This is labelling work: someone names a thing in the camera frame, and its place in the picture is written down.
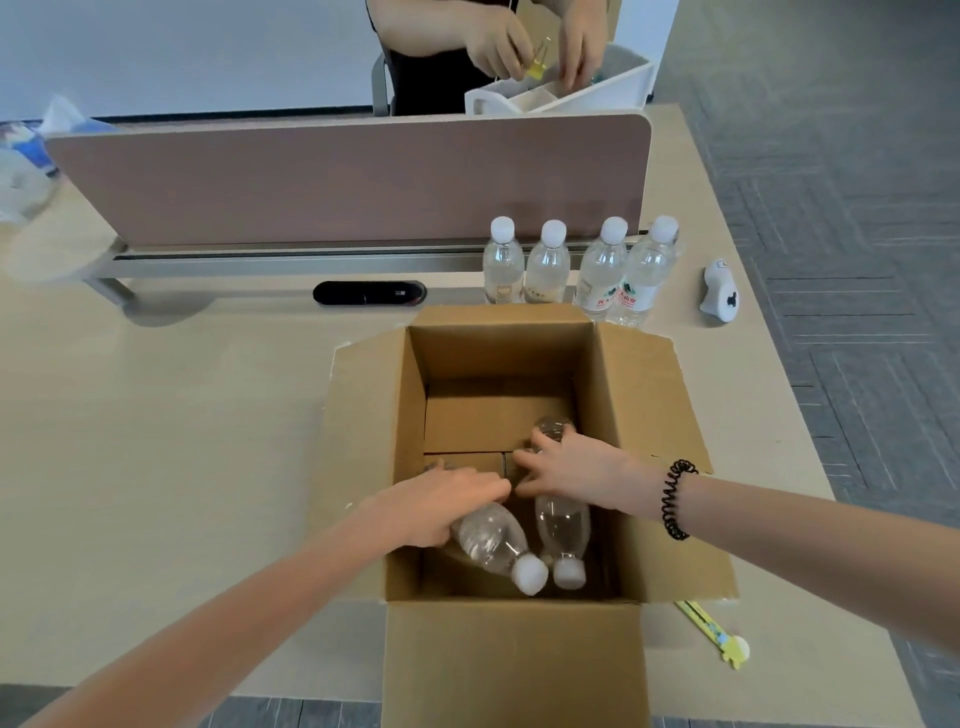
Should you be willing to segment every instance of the yellow object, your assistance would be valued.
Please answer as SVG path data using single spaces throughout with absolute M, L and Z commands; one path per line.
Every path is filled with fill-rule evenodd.
M 534 62 L 527 69 L 527 75 L 532 79 L 540 81 L 543 73 L 546 71 L 546 52 L 550 47 L 550 36 L 544 38 L 537 46 L 537 52 L 534 53 Z
M 737 635 L 733 637 L 728 635 L 697 602 L 678 601 L 676 604 L 680 607 L 680 611 L 690 617 L 700 631 L 717 645 L 724 662 L 730 663 L 733 669 L 740 669 L 740 666 L 747 662 L 750 658 L 750 646 L 746 640 Z

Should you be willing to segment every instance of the bottle label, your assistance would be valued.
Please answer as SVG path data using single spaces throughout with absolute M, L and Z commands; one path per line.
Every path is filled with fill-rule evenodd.
M 613 303 L 615 295 L 615 285 L 610 288 L 595 288 L 586 280 L 580 279 L 573 302 L 585 311 L 606 311 Z
M 523 303 L 523 280 L 513 285 L 487 283 L 484 292 L 487 294 L 487 303 Z
M 647 311 L 653 307 L 659 290 L 658 285 L 632 286 L 624 280 L 616 289 L 616 301 L 631 311 Z
M 563 288 L 555 288 L 552 291 L 540 291 L 537 288 L 532 288 L 529 285 L 524 285 L 523 294 L 527 299 L 527 303 L 563 303 L 564 302 Z

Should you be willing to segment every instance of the white wall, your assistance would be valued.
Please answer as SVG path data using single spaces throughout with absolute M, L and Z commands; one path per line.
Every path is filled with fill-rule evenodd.
M 368 106 L 364 0 L 6 0 L 0 120 Z
M 678 5 L 680 0 L 623 0 L 613 41 L 656 61 L 659 73 Z

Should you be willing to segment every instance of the plastic water bottle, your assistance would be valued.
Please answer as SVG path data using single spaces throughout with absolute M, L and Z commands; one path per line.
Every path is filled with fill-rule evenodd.
M 643 324 L 657 291 L 677 262 L 674 243 L 679 231 L 675 218 L 661 215 L 650 226 L 650 232 L 635 243 L 608 321 L 634 328 Z
M 509 576 L 527 596 L 535 595 L 546 584 L 546 564 L 530 552 L 523 528 L 499 503 L 473 511 L 455 522 L 452 529 L 470 561 L 490 573 Z
M 593 321 L 602 321 L 613 303 L 627 262 L 627 221 L 608 217 L 600 237 L 590 243 L 580 263 L 580 281 L 573 302 Z
M 541 417 L 534 427 L 558 443 L 566 417 Z M 545 553 L 553 561 L 553 581 L 561 589 L 580 589 L 587 583 L 584 552 L 590 540 L 590 509 L 586 503 L 563 496 L 537 496 L 537 530 Z
M 514 221 L 497 217 L 483 252 L 483 287 L 487 303 L 523 303 L 523 249 L 514 238 Z
M 566 249 L 566 225 L 560 220 L 547 220 L 540 232 L 540 242 L 527 259 L 527 277 L 523 295 L 527 303 L 562 303 L 566 279 L 570 275 L 570 252 Z

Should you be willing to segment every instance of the black hair tie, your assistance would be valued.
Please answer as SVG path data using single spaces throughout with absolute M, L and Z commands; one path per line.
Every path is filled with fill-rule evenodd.
M 699 473 L 696 466 L 689 460 L 678 460 L 670 466 L 670 472 L 667 474 L 666 488 L 663 489 L 663 506 L 660 511 L 663 513 L 663 526 L 666 532 L 677 541 L 683 541 L 690 538 L 690 534 L 685 533 L 677 524 L 677 485 L 684 473 Z

